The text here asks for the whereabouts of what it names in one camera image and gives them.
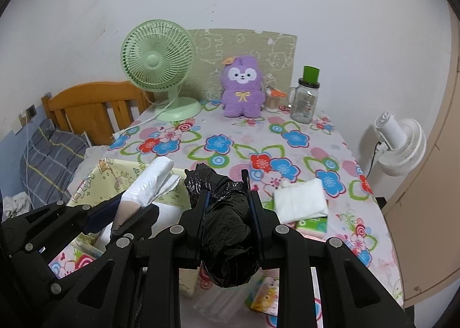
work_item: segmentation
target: yellow bow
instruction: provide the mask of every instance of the yellow bow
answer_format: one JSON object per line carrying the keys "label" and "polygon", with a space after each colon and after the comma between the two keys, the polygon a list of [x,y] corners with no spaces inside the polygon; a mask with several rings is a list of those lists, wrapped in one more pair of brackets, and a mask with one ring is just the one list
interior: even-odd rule
{"label": "yellow bow", "polygon": [[247,102],[248,100],[246,99],[246,97],[249,97],[251,95],[250,92],[236,92],[235,95],[237,97],[240,97],[240,100],[238,102],[241,102],[241,101],[245,101]]}

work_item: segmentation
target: black jar lid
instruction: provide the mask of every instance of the black jar lid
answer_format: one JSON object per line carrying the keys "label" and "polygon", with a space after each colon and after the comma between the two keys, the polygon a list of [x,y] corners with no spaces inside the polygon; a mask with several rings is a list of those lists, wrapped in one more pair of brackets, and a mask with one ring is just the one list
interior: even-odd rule
{"label": "black jar lid", "polygon": [[312,89],[318,89],[319,88],[319,83],[308,83],[304,81],[303,78],[298,79],[299,85],[302,85],[303,87],[311,87]]}

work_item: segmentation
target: bed headboard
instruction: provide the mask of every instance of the bed headboard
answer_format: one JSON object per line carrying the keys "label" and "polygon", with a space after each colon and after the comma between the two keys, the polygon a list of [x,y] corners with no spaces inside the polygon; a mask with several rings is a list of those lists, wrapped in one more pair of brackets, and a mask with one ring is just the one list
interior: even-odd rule
{"label": "bed headboard", "polygon": [[125,129],[133,122],[128,101],[135,101],[139,113],[150,105],[143,91],[129,81],[81,84],[53,98],[43,97],[41,100],[47,117],[56,126],[78,135],[86,131],[95,145],[110,145],[113,141],[114,129],[107,104],[113,108],[120,129]]}

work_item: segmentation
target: fan cord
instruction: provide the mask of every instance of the fan cord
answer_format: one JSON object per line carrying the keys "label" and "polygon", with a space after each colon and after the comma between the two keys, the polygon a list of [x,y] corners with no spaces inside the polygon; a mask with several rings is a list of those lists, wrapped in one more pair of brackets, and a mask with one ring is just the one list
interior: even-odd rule
{"label": "fan cord", "polygon": [[143,90],[142,92],[144,93],[144,97],[145,97],[145,99],[147,100],[147,102],[148,102],[148,103],[150,103],[150,105],[155,105],[155,103],[154,103],[154,102],[152,102],[151,100],[149,100],[149,98],[147,97],[147,93],[146,93],[146,91],[145,91],[145,90]]}
{"label": "fan cord", "polygon": [[28,166],[28,145],[29,145],[29,139],[28,139],[28,117],[27,117],[27,112],[24,112],[22,113],[21,115],[23,115],[23,117],[26,118],[26,125],[25,125],[25,128],[26,128],[26,140],[27,140],[27,146],[26,146],[26,186],[27,186],[27,194],[30,198],[30,200],[32,201],[32,198],[30,196],[30,189],[28,187],[28,170],[29,170],[29,166]]}
{"label": "fan cord", "polygon": [[[180,93],[180,90],[181,90],[181,89],[182,89],[182,84],[179,85],[179,88],[178,88],[177,92]],[[144,91],[144,96],[145,96],[145,98],[146,98],[152,105],[155,105],[154,102],[151,102],[151,101],[147,98],[147,95],[145,94],[145,91]],[[139,124],[135,124],[135,125],[129,126],[128,128],[122,129],[122,130],[120,130],[120,131],[114,133],[114,134],[113,134],[114,140],[117,140],[118,137],[120,137],[123,133],[125,133],[126,131],[128,131],[128,130],[130,130],[130,129],[139,127],[139,126],[144,125],[144,124],[146,124],[146,123],[148,123],[148,122],[150,122],[150,121],[152,121],[152,120],[155,120],[160,114],[162,114],[163,112],[165,112],[165,111],[169,108],[169,106],[171,106],[171,105],[173,104],[173,102],[174,102],[175,99],[176,99],[176,98],[174,98],[174,99],[172,99],[171,101],[169,101],[169,103],[168,103],[165,107],[163,107],[163,109],[162,109],[158,114],[156,114],[155,116],[152,116],[151,118],[149,118],[149,119],[147,119],[147,120],[144,120],[143,122],[141,122],[141,123],[139,123]]]}
{"label": "fan cord", "polygon": [[375,155],[377,154],[377,147],[381,145],[381,142],[377,142],[375,144],[375,147],[374,147],[374,153],[373,153],[373,156],[372,156],[372,161],[371,161],[371,166],[369,167],[369,172],[367,173],[366,175],[366,179],[369,177],[369,175],[371,174],[371,170],[372,170],[372,166],[373,166],[373,162],[374,162],[374,159],[375,159]]}

